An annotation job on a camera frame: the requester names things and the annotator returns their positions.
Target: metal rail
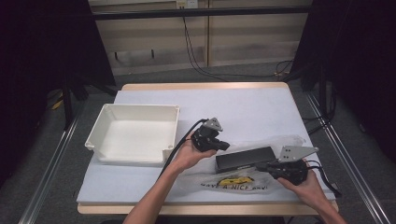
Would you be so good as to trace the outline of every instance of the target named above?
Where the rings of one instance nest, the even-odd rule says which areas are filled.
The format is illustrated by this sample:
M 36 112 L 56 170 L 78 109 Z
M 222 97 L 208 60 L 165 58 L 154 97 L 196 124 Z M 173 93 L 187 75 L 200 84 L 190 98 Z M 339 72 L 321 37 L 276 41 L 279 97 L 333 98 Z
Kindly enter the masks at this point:
M 315 114 L 318 116 L 320 123 L 324 126 L 323 129 L 326 132 L 329 140 L 332 143 L 338 157 L 340 158 L 341 162 L 344 164 L 346 168 L 346 172 L 349 174 L 353 184 L 355 185 L 358 193 L 361 195 L 364 203 L 366 204 L 369 212 L 373 216 L 375 223 L 378 224 L 385 224 L 390 223 L 387 214 L 385 213 L 384 209 L 380 201 L 376 198 L 373 191 L 368 186 L 367 182 L 364 180 L 361 172 L 359 171 L 358 167 L 355 165 L 355 162 L 349 156 L 346 147 L 342 143 L 341 139 L 338 137 L 338 134 L 335 132 L 335 129 L 332 127 L 330 123 L 326 124 L 326 120 L 321 116 L 321 112 L 319 109 L 318 100 L 312 93 L 307 94 L 308 102 L 311 104 L 312 109 L 314 110 Z
M 238 16 L 238 15 L 265 15 L 265 14 L 292 14 L 292 13 L 323 13 L 335 10 L 335 6 L 287 6 L 287 7 L 222 7 L 222 8 L 187 8 L 187 9 L 161 9 L 144 11 L 109 11 L 95 12 L 92 14 L 56 14 L 43 16 L 44 20 L 130 20 L 150 18 L 176 18 L 176 17 L 205 17 L 205 16 Z
M 35 219 L 37 218 L 38 212 L 47 196 L 47 193 L 50 190 L 50 185 L 52 183 L 53 178 L 55 177 L 56 171 L 59 167 L 59 164 L 62 160 L 62 157 L 67 149 L 67 146 L 70 142 L 70 139 L 73 136 L 74 130 L 77 127 L 78 119 L 82 113 L 82 109 L 84 107 L 85 102 L 80 102 L 76 107 L 76 115 L 68 127 L 67 130 L 64 131 L 61 140 L 59 141 L 58 146 L 55 149 L 55 152 L 49 162 L 49 166 L 47 167 L 46 172 L 43 174 L 43 177 L 38 184 L 37 189 L 35 190 L 35 194 L 32 199 L 28 203 L 26 209 L 23 212 L 23 215 L 20 219 L 19 224 L 33 224 L 35 223 Z

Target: dark background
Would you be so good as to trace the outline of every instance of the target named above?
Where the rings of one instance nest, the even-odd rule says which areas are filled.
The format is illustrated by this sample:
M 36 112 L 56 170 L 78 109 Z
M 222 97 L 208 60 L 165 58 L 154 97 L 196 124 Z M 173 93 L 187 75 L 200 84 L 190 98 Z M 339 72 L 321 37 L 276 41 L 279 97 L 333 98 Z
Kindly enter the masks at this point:
M 6 105 L 0 184 L 32 144 L 49 91 L 66 80 L 70 89 L 81 91 L 82 76 L 114 84 L 94 21 L 63 17 L 79 13 L 91 13 L 88 1 L 17 0 L 0 7 L 1 95 Z
M 395 6 L 390 1 L 314 1 L 291 68 L 311 89 L 324 74 L 363 129 L 396 161 Z

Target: black wire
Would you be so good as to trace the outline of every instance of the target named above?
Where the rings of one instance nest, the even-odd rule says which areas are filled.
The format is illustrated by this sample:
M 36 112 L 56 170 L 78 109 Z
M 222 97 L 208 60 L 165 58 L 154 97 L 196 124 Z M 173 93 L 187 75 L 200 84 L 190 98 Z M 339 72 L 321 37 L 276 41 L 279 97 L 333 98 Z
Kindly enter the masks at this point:
M 183 17 L 183 21 L 184 21 L 184 37 L 185 37 L 185 39 L 186 39 L 187 53 L 189 54 L 189 60 L 190 60 L 190 64 L 191 64 L 192 68 L 193 68 L 196 72 L 198 72 L 199 74 L 201 74 L 201 75 L 203 75 L 203 76 L 213 77 L 213 78 L 216 78 L 216 79 L 221 80 L 221 81 L 229 82 L 229 81 L 226 80 L 226 79 L 223 79 L 223 78 L 221 78 L 221 77 L 216 77 L 216 76 L 214 76 L 214 75 L 212 75 L 212 74 L 210 74 L 210 73 L 207 73 L 206 71 L 204 71 L 204 70 L 198 65 L 198 62 L 196 62 L 196 60 L 195 60 L 194 51 L 192 50 L 190 35 L 189 35 L 189 31 L 188 31 L 188 29 L 187 29 L 186 19 L 185 19 L 184 17 Z M 195 61 L 195 65 L 196 65 L 198 68 L 196 68 L 195 65 L 192 63 L 191 55 L 190 55 L 190 50 L 191 50 L 192 58 L 193 58 L 194 61 Z
M 318 161 L 306 161 L 306 162 L 314 162 L 314 163 L 316 163 L 318 166 L 322 167 Z
M 168 160 L 166 160 L 165 165 L 163 166 L 163 169 L 161 170 L 160 175 L 158 176 L 158 178 L 160 178 L 160 176 L 163 174 L 163 172 L 166 170 L 166 167 L 168 167 L 168 165 L 171 163 L 172 159 L 175 157 L 178 149 L 181 147 L 181 145 L 183 145 L 184 142 L 186 142 L 186 138 L 187 136 L 189 136 L 189 133 L 192 132 L 192 130 L 201 122 L 206 122 L 208 121 L 208 119 L 200 119 L 198 120 L 194 125 L 192 125 L 192 127 L 189 129 L 189 131 L 181 138 L 180 142 L 178 142 L 178 144 L 175 146 L 175 148 L 172 150 L 171 154 L 169 155 Z
M 330 97 L 330 111 L 329 111 L 325 116 L 320 116 L 320 117 L 317 117 L 317 118 L 312 118 L 312 120 L 314 120 L 314 119 L 326 119 L 326 120 L 324 121 L 323 124 L 320 124 L 318 127 L 315 127 L 315 128 L 313 128 L 313 129 L 309 130 L 309 131 L 308 131 L 308 134 L 309 134 L 309 135 L 311 135 L 312 133 L 315 133 L 315 132 L 319 131 L 320 129 L 322 129 L 322 128 L 324 128 L 324 127 L 326 127 L 326 125 L 328 125 L 328 124 L 332 121 L 332 119 L 334 118 L 334 115 L 335 115 L 335 108 L 336 108 L 336 105 L 337 105 L 336 90 L 335 90 L 335 87 L 334 87 L 333 84 L 332 84 L 332 93 L 331 93 L 331 97 Z
M 334 193 L 334 196 L 336 198 L 339 198 L 339 197 L 343 196 L 343 194 L 340 191 L 338 191 L 338 189 L 335 189 L 332 186 L 332 184 L 329 183 L 329 180 L 327 180 L 327 177 L 324 174 L 322 166 L 310 166 L 310 167 L 306 167 L 306 169 L 307 170 L 318 169 L 319 172 L 320 172 L 320 176 L 321 176 L 321 178 L 323 180 L 323 183 L 327 186 L 327 188 L 329 188 Z
M 290 224 L 293 221 L 294 217 L 290 217 L 287 224 Z
M 278 64 L 276 65 L 275 73 L 276 73 L 277 75 L 283 73 L 283 72 L 286 70 L 286 68 L 288 68 L 289 65 L 290 65 L 292 62 L 293 62 L 293 60 L 286 60 L 286 61 L 283 61 L 283 62 L 278 63 Z M 277 69 L 278 69 L 278 67 L 279 67 L 282 63 L 287 63 L 287 64 L 286 64 L 286 66 L 285 66 L 281 71 L 278 71 Z
M 304 118 L 304 117 L 301 117 L 301 119 L 311 121 L 311 120 L 315 120 L 315 119 L 323 119 L 323 116 L 319 116 L 319 117 L 315 117 L 315 118 Z
M 185 20 L 184 17 L 183 17 L 183 22 L 184 22 L 184 36 L 186 38 L 187 53 L 189 54 L 190 64 L 194 68 L 194 70 L 197 71 L 199 74 L 204 75 L 204 76 L 208 76 L 208 77 L 217 78 L 219 80 L 226 81 L 226 82 L 229 82 L 229 80 L 223 79 L 223 78 L 218 77 L 218 76 L 230 76 L 230 77 L 273 77 L 272 75 L 271 76 L 256 76 L 256 75 L 242 75 L 242 74 L 213 74 L 213 73 L 207 72 L 201 66 L 199 66 L 198 62 L 195 59 L 194 51 L 192 49 L 192 43 L 191 43 L 191 39 L 190 39 L 189 30 L 187 29 L 187 23 L 186 23 L 186 20 Z M 191 56 L 190 56 L 190 51 L 191 51 L 192 58 L 193 58 L 193 60 L 195 62 L 195 65 L 192 63 Z

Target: hand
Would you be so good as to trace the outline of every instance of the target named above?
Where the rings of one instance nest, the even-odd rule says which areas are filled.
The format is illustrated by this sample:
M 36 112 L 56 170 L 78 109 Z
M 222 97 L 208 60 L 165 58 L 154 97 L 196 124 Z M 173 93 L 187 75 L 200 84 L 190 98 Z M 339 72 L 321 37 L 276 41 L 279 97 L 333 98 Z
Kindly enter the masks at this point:
M 214 149 L 205 152 L 199 151 L 192 144 L 191 135 L 192 133 L 187 137 L 186 142 L 180 147 L 175 159 L 172 161 L 173 165 L 180 169 L 180 172 L 191 168 L 201 159 L 209 158 L 217 153 Z
M 277 181 L 279 181 L 279 183 L 282 184 L 286 189 L 289 189 L 297 194 L 303 203 L 314 209 L 318 209 L 323 204 L 328 203 L 323 189 L 318 182 L 317 175 L 312 170 L 308 171 L 306 180 L 299 186 L 295 186 L 287 179 L 281 177 Z

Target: white plastic bin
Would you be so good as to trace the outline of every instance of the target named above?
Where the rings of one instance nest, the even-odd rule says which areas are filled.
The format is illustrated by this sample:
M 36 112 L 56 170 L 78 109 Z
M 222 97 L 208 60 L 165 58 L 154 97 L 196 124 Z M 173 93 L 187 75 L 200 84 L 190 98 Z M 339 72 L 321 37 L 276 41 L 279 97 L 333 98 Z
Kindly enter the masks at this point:
M 163 163 L 175 147 L 177 105 L 103 105 L 85 147 L 100 161 Z

